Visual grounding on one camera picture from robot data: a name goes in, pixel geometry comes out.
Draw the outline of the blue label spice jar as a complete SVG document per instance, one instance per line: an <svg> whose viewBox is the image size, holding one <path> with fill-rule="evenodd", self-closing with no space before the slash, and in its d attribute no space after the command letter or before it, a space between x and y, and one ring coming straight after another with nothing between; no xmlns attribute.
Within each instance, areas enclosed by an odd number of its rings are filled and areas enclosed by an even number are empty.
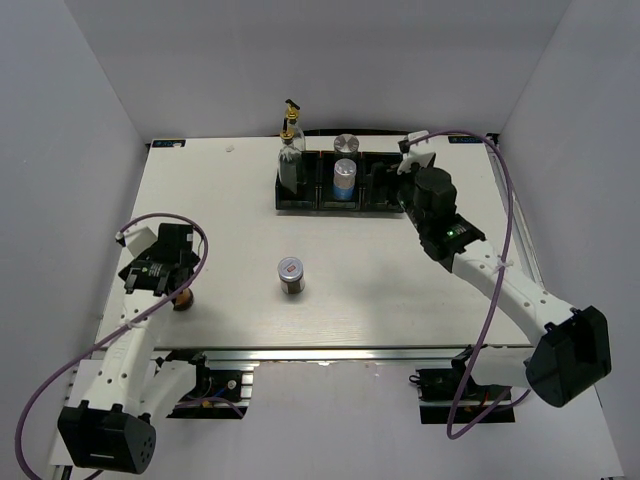
<svg viewBox="0 0 640 480"><path fill-rule="evenodd" d="M356 183L357 165L349 158L341 158L335 162L333 177L333 194L338 200L350 200Z"/></svg>

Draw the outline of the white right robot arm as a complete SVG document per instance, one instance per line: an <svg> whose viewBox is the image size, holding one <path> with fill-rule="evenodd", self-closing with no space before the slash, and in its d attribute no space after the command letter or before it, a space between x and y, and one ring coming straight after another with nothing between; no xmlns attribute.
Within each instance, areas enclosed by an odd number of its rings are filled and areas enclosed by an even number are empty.
<svg viewBox="0 0 640 480"><path fill-rule="evenodd" d="M429 258L495 299L530 343L521 352L483 345L477 355L457 355L451 384L459 396L475 398L491 385L519 387L562 407L610 373L604 314L573 307L501 259L484 233L457 213L448 172L432 164L377 162L374 183L406 213Z"/></svg>

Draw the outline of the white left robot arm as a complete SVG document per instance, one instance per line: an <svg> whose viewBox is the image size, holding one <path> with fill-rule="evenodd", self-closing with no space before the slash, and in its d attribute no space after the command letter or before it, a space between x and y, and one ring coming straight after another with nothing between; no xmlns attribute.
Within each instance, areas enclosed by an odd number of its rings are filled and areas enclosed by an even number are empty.
<svg viewBox="0 0 640 480"><path fill-rule="evenodd" d="M144 473L156 448L156 423L185 395L199 399L210 390L211 374L187 361L172 360L148 373L172 308L152 307L173 292L185 292L183 284L199 263L193 232L190 225L162 223L156 233L131 229L124 236L134 257L119 273L124 332L110 341L79 403L64 407L57 422L77 467Z"/></svg>

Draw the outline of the glass bottle with brown sauce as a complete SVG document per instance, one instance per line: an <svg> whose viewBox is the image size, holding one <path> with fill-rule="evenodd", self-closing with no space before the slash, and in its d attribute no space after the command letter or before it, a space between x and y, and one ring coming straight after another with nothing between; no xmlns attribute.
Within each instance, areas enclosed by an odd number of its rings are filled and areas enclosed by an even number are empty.
<svg viewBox="0 0 640 480"><path fill-rule="evenodd" d="M289 127L286 118L283 119L280 138L282 147L278 154L278 177L281 185L296 195L301 183L298 170L302 162L302 153L294 145L294 131Z"/></svg>

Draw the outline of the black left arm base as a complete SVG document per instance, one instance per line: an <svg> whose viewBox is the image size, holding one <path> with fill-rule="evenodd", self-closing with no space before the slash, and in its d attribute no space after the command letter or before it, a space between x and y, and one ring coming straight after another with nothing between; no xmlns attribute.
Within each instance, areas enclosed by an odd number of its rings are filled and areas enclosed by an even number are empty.
<svg viewBox="0 0 640 480"><path fill-rule="evenodd" d="M248 410L253 387L253 368L248 366L224 366L209 358L204 351L173 350L154 358L155 374L164 366L177 361L187 362L196 368L195 386L185 393L178 405L168 415L171 419L240 420L237 411Z"/></svg>

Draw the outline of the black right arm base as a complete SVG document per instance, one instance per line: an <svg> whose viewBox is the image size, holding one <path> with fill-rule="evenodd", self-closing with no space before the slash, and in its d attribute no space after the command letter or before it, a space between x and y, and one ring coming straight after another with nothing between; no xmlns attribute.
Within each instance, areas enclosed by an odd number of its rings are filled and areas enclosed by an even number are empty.
<svg viewBox="0 0 640 480"><path fill-rule="evenodd" d="M453 404L466 362L473 347L468 345L446 367L418 369L409 376L409 382L417 388L420 422L423 425L445 425ZM470 378L463 390L454 414L454 424L466 425L484 413L499 397L504 386L480 385Z"/></svg>

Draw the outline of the silver lid pink salt jar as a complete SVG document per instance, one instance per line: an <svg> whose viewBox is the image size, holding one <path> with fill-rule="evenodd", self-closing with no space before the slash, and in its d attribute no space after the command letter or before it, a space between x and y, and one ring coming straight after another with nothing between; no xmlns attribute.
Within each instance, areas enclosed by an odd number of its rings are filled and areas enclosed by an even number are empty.
<svg viewBox="0 0 640 480"><path fill-rule="evenodd" d="M343 133L335 137L333 142L336 159L348 158L356 161L359 158L359 139L350 133Z"/></svg>

